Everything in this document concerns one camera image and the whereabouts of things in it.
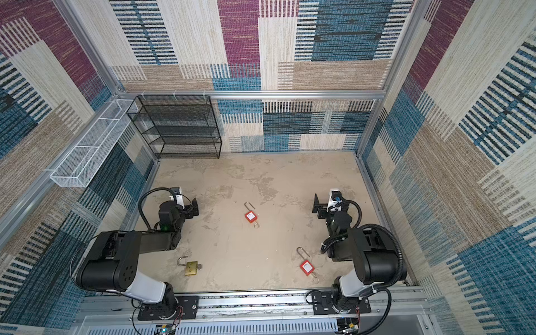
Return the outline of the brass padlock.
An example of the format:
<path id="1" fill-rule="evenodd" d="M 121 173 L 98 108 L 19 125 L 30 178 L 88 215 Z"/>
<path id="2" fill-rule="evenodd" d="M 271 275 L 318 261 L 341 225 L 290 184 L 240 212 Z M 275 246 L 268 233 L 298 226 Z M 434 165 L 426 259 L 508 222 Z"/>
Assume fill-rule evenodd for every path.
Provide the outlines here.
<path id="1" fill-rule="evenodd" d="M 184 268 L 185 276 L 195 276 L 201 269 L 202 265 L 198 261 L 187 261 L 187 256 L 177 259 L 177 265 Z"/>

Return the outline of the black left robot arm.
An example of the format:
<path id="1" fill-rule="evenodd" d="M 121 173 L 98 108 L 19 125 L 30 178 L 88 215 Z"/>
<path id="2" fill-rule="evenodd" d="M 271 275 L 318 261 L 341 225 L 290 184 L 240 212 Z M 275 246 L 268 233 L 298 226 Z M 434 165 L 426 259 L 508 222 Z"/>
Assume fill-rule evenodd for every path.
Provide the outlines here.
<path id="1" fill-rule="evenodd" d="M 165 188 L 170 199 L 159 206 L 159 222 L 145 231 L 110 230 L 97 234 L 81 247 L 87 254 L 69 265 L 71 280 L 88 292 L 114 293 L 137 301 L 139 321 L 178 324 L 197 316 L 197 296 L 178 297 L 171 283 L 158 281 L 138 268 L 139 256 L 173 251 L 188 219 L 199 215 L 196 198 L 186 197 L 180 187 Z"/>

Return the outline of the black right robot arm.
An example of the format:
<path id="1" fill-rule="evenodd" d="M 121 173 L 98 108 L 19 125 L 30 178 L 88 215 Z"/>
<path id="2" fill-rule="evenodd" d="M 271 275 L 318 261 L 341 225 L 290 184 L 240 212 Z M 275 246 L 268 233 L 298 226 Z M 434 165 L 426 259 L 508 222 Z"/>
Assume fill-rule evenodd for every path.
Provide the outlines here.
<path id="1" fill-rule="evenodd" d="M 338 276 L 329 297 L 316 297 L 335 314 L 361 309 L 368 298 L 406 278 L 401 244 L 388 229 L 362 223 L 363 212 L 354 200 L 347 200 L 339 189 L 332 189 L 326 203 L 314 196 L 312 212 L 325 221 L 328 231 L 320 253 L 334 262 L 351 262 L 353 269 Z"/>

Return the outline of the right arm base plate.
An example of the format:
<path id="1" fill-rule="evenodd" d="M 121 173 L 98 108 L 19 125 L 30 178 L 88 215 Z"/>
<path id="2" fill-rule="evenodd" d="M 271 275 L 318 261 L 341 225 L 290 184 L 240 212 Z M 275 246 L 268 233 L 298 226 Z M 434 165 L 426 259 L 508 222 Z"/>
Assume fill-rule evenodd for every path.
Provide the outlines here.
<path id="1" fill-rule="evenodd" d="M 305 300 L 311 304 L 315 315 L 371 313 L 371 306 L 367 300 L 339 297 L 331 292 L 311 290 L 305 295 Z"/>

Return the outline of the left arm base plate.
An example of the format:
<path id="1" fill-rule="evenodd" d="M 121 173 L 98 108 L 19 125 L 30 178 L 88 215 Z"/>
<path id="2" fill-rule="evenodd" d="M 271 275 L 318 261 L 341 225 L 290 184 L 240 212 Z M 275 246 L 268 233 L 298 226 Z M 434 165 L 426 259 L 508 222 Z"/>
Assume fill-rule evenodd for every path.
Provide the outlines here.
<path id="1" fill-rule="evenodd" d="M 199 296 L 176 296 L 170 302 L 143 304 L 135 317 L 136 321 L 193 320 L 197 316 Z"/>

